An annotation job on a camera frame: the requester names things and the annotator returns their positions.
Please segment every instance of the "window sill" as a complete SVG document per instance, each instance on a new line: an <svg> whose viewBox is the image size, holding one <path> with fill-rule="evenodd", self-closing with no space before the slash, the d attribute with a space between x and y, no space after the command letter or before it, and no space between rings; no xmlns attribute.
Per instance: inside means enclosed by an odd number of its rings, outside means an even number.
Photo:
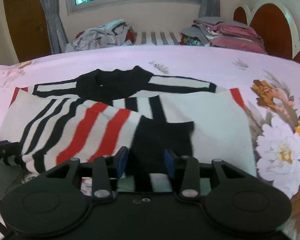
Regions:
<svg viewBox="0 0 300 240"><path fill-rule="evenodd" d="M94 0L78 5L67 6L68 15L93 8L101 8L118 4L129 4L135 2L180 2L189 4L200 4L202 0Z"/></svg>

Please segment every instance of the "flower center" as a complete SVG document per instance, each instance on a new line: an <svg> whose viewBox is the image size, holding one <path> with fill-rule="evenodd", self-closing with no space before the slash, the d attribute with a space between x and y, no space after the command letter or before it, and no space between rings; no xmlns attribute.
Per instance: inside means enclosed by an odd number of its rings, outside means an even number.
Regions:
<svg viewBox="0 0 300 240"><path fill-rule="evenodd" d="M292 164L291 154L292 154L292 150L282 150L281 152L279 152L279 158L283 162L288 162Z"/></svg>

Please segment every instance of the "white flower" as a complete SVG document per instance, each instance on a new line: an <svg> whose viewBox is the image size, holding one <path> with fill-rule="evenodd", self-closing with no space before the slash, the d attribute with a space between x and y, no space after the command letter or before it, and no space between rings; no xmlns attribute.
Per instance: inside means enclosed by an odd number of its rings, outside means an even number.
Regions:
<svg viewBox="0 0 300 240"><path fill-rule="evenodd" d="M258 173L291 199L300 186L300 136L293 134L290 126L277 116L272 118L271 126L264 124L262 130L256 148L261 156Z"/></svg>

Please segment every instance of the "headboard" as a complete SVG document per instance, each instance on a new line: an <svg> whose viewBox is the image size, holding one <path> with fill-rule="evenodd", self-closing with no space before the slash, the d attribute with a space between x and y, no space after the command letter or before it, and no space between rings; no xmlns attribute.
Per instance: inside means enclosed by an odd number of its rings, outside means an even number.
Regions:
<svg viewBox="0 0 300 240"><path fill-rule="evenodd" d="M261 1L251 12L247 5L234 11L233 20L251 26L263 38L271 56L300 63L300 40L297 26L288 9L275 1Z"/></svg>

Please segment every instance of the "wooden door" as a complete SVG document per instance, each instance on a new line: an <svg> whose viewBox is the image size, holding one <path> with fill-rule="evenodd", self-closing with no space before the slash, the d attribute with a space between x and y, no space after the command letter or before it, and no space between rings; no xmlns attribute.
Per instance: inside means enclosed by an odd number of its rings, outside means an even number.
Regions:
<svg viewBox="0 0 300 240"><path fill-rule="evenodd" d="M40 0L3 0L9 32L20 62L51 55Z"/></svg>

